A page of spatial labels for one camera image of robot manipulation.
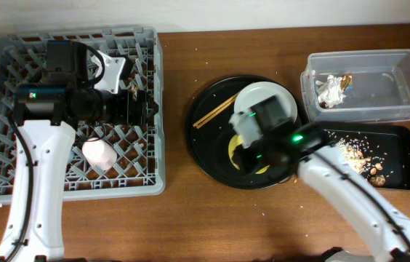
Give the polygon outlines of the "yellow bowl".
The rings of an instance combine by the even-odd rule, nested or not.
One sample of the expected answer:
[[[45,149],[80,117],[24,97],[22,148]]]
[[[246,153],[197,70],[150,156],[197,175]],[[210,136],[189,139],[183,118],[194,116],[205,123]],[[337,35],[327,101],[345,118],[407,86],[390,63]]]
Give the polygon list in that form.
[[[231,161],[231,163],[233,164],[233,166],[237,169],[240,170],[240,167],[236,164],[236,162],[233,160],[233,156],[234,156],[234,151],[236,149],[237,146],[241,145],[243,143],[242,138],[240,135],[234,135],[231,139],[230,142],[228,144],[228,156],[229,159]],[[263,174],[264,172],[266,172],[268,170],[270,166],[267,165],[263,168],[261,168],[260,170],[256,171],[256,175],[260,175]]]

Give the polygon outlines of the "pink plastic cup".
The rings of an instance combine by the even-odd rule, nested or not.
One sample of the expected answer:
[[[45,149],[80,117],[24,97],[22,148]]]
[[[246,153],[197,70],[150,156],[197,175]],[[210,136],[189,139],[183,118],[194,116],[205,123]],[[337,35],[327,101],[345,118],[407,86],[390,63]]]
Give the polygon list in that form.
[[[82,154],[92,167],[98,167],[103,171],[112,168],[117,160],[114,148],[99,138],[90,138],[84,142]]]

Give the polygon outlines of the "white paper napkin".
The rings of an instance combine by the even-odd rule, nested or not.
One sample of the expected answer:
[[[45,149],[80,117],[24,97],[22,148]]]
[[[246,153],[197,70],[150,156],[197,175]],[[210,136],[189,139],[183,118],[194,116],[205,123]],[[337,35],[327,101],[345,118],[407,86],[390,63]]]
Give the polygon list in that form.
[[[344,102],[346,95],[344,94],[344,84],[347,83],[347,76],[328,75],[325,82],[316,80],[315,84],[318,87],[318,103],[325,108],[333,108]]]

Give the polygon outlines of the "food scraps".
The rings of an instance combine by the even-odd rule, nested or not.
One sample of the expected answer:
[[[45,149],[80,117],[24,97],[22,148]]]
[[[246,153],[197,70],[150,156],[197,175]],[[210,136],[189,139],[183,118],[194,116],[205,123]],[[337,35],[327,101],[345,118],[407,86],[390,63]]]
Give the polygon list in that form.
[[[363,140],[349,135],[336,142],[347,163],[374,187],[383,187],[388,175],[384,175],[385,159],[377,156],[370,148],[366,137]]]

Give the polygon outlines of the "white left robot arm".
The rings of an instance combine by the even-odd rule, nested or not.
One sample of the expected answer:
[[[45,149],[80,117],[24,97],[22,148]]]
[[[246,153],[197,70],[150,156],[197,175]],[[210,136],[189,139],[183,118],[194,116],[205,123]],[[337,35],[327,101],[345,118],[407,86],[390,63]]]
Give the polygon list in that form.
[[[120,89],[131,67],[78,41],[47,42],[40,82],[18,86],[7,116],[17,158],[0,261],[63,261],[64,180],[79,122],[141,127],[161,110],[144,88]]]

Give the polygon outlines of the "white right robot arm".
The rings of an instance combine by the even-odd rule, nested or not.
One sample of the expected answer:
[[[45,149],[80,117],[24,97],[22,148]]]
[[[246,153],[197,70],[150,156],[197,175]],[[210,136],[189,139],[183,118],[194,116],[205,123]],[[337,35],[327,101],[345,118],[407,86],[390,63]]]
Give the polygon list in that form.
[[[234,124],[241,136],[237,148],[246,155],[241,164],[296,165],[298,177],[317,191],[355,229],[369,255],[354,255],[333,247],[318,261],[410,261],[410,218],[390,204],[344,158],[317,124],[290,132],[257,124]]]

